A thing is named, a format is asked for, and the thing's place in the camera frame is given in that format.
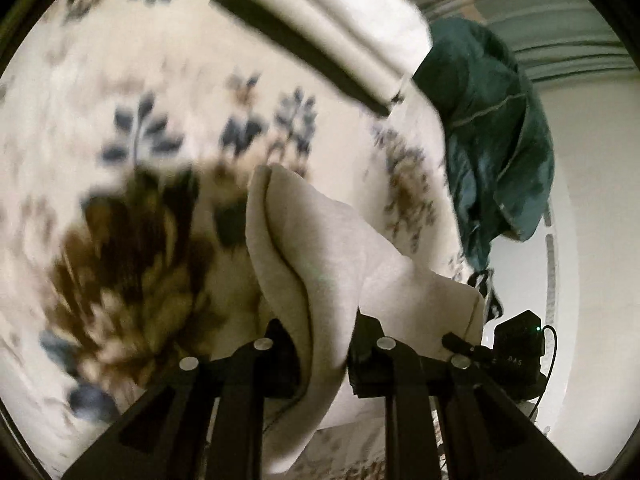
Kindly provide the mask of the beige knit garment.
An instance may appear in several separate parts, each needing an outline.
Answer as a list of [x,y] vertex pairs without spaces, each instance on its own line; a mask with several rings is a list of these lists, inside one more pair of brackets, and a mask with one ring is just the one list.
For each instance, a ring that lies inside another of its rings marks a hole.
[[267,307],[291,336],[302,369],[292,401],[267,406],[262,470],[285,474],[319,430],[341,430],[363,446],[384,414],[358,399],[346,377],[358,313],[377,318],[421,356],[448,360],[442,336],[482,340],[484,300],[469,285],[423,269],[346,204],[278,165],[250,180],[246,244]]

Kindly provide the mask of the dark green blanket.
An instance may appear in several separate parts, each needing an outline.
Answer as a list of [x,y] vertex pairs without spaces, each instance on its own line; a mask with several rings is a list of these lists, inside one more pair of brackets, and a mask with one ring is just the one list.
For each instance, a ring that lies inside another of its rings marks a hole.
[[496,237],[525,242],[535,234],[554,179],[552,136],[533,84],[494,32],[439,18],[431,33],[433,47],[412,80],[444,127],[463,252],[483,271]]

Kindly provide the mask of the floral bed blanket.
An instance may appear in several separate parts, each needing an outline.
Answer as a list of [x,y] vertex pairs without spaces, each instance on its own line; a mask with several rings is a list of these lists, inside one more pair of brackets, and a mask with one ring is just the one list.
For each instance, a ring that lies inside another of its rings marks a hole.
[[43,13],[1,77],[1,399],[39,471],[277,320],[245,235],[273,165],[468,284],[444,129],[410,84],[375,113],[213,0]]

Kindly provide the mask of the green striped right curtain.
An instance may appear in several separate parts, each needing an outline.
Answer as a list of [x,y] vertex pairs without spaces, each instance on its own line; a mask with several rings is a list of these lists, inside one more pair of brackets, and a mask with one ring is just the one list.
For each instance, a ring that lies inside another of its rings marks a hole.
[[427,21],[482,23],[512,50],[533,82],[632,74],[636,63],[589,0],[412,0]]

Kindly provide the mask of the white striped pillow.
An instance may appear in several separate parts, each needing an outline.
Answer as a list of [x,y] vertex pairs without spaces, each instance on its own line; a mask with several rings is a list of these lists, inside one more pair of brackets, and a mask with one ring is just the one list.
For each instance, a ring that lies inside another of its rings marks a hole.
[[433,40],[409,0],[213,0],[375,113],[405,93]]

